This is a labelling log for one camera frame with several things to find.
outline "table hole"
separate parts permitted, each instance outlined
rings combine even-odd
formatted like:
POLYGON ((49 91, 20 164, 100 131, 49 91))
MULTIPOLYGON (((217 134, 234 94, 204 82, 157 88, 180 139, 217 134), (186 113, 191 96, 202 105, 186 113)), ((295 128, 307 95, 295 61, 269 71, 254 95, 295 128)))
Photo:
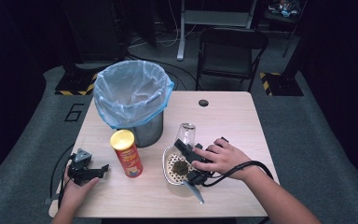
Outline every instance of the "table hole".
POLYGON ((202 106, 202 107, 205 107, 209 104, 209 102, 207 100, 200 100, 199 101, 199 105, 202 106))

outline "chip can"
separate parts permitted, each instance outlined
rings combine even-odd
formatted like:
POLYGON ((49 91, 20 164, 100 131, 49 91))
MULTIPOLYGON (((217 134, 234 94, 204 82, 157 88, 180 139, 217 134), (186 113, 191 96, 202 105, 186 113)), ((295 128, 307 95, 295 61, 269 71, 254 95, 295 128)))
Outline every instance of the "chip can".
POLYGON ((127 177, 134 178, 142 173, 144 167, 135 145, 135 137, 131 131, 120 130, 115 132, 110 138, 110 146, 115 150, 127 177))

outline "yellow and black hazard tape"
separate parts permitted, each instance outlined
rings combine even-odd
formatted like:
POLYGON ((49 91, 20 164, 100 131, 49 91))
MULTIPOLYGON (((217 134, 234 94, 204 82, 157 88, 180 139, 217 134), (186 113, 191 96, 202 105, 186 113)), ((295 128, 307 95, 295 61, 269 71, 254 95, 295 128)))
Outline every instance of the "yellow and black hazard tape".
POLYGON ((267 81, 267 74, 274 75, 274 76, 280 76, 281 73, 260 73, 261 82, 263 83, 264 90, 266 91, 267 95, 272 95, 271 87, 267 81))
POLYGON ((98 73, 92 77, 92 80, 89 84, 89 87, 83 91, 55 91, 55 94, 58 95, 90 95, 94 89, 94 82, 97 79, 98 73))

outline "chair backrest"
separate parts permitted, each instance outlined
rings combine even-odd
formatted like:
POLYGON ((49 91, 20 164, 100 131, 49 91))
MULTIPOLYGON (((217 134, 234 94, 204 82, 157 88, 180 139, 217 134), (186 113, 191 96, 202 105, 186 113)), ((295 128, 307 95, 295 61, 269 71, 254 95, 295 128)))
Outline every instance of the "chair backrest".
POLYGON ((212 27, 202 31, 200 47, 204 44, 230 45, 247 49, 264 49, 269 39, 259 31, 235 27, 212 27))

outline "clear trash bag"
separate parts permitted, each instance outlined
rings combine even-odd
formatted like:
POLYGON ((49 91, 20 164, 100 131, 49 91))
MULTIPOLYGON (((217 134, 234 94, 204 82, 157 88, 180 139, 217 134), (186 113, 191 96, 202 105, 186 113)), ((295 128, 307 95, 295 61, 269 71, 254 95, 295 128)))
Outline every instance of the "clear trash bag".
POLYGON ((136 127, 164 110, 173 86, 159 65, 124 61, 98 74, 94 102, 102 120, 112 129, 136 127))

